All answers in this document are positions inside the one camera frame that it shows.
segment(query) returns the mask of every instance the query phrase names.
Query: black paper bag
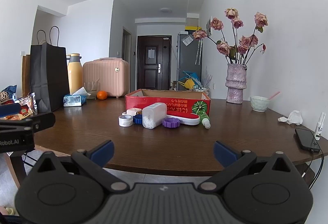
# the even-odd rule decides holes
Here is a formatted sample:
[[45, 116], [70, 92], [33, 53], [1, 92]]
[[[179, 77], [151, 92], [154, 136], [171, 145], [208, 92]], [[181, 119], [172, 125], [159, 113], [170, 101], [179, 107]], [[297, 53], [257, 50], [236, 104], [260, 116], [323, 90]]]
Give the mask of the black paper bag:
[[48, 113], [63, 106], [69, 94], [66, 48], [48, 43], [31, 45], [30, 88], [38, 112]]

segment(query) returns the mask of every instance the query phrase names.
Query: glass cup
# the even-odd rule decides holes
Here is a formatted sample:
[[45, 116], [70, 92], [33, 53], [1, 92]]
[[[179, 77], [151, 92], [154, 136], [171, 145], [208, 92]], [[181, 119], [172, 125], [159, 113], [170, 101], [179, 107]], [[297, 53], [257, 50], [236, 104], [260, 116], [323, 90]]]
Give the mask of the glass cup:
[[84, 83], [84, 89], [87, 93], [91, 94], [87, 99], [96, 99], [97, 98], [97, 85], [98, 82], [88, 82]]

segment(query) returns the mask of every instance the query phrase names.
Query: pink suitcase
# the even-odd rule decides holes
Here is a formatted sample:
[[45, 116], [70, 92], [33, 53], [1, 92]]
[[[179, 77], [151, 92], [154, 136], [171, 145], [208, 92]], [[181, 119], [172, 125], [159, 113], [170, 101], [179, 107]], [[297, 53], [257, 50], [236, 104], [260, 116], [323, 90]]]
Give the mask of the pink suitcase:
[[121, 58], [100, 58], [83, 64], [83, 82], [99, 79], [98, 91], [122, 96], [130, 90], [130, 65]]

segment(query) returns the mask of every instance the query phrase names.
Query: dark brown door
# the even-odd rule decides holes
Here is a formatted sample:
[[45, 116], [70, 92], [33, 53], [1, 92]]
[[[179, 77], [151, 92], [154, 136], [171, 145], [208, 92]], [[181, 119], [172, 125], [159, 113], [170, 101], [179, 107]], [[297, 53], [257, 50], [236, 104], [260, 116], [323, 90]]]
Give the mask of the dark brown door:
[[170, 42], [171, 36], [138, 36], [138, 89], [170, 88]]

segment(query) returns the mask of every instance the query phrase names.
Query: green squeeze bottle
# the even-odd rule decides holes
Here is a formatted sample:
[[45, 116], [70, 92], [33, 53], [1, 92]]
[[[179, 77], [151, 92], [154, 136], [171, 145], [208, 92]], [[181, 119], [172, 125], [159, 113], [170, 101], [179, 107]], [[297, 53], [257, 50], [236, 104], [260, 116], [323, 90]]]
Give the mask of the green squeeze bottle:
[[200, 121], [204, 125], [204, 127], [206, 129], [209, 129], [211, 127], [211, 123], [210, 123], [210, 118], [206, 114], [206, 112], [203, 111], [203, 110], [199, 110], [198, 113], [197, 113], [197, 115], [200, 117]]

